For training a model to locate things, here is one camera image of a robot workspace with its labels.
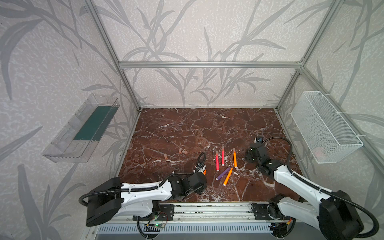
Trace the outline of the thick pink marker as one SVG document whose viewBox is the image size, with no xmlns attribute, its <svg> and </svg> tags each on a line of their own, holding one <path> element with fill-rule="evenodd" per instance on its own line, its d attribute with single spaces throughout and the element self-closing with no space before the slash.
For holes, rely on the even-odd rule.
<svg viewBox="0 0 384 240">
<path fill-rule="evenodd" d="M 215 151 L 215 154 L 216 154 L 216 171 L 219 172 L 219 170 L 220 170 L 219 152 Z"/>
</svg>

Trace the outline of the thin pink pen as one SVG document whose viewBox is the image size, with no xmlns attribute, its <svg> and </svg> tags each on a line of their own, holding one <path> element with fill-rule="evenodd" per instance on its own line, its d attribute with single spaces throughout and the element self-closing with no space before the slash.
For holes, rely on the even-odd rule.
<svg viewBox="0 0 384 240">
<path fill-rule="evenodd" d="M 222 166 L 225 166 L 225 146 L 222 147 L 222 161 L 221 161 L 221 164 Z"/>
</svg>

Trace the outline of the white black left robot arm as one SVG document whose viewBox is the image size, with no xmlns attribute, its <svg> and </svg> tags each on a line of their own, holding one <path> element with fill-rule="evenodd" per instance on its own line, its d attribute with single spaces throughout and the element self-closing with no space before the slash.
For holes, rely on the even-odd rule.
<svg viewBox="0 0 384 240">
<path fill-rule="evenodd" d="M 86 226 L 104 224 L 115 215 L 144 219 L 160 210 L 155 206 L 158 202 L 181 202 L 191 194 L 201 195 L 207 187 L 203 172 L 181 176 L 171 174 L 161 182 L 146 184 L 122 183 L 120 178 L 104 182 L 79 198 L 79 203 L 87 207 Z"/>
</svg>

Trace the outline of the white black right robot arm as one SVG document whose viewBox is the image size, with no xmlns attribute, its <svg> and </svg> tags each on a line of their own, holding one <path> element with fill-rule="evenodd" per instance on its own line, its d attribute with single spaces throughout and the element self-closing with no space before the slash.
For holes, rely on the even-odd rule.
<svg viewBox="0 0 384 240">
<path fill-rule="evenodd" d="M 364 224 L 357 212 L 358 205 L 339 190 L 333 192 L 309 181 L 291 168 L 292 152 L 286 163 L 269 157 L 264 143 L 256 142 L 246 151 L 246 159 L 255 163 L 265 176 L 288 187 L 307 203 L 282 197 L 277 202 L 279 211 L 318 229 L 328 240 L 352 240 L 359 237 Z"/>
</svg>

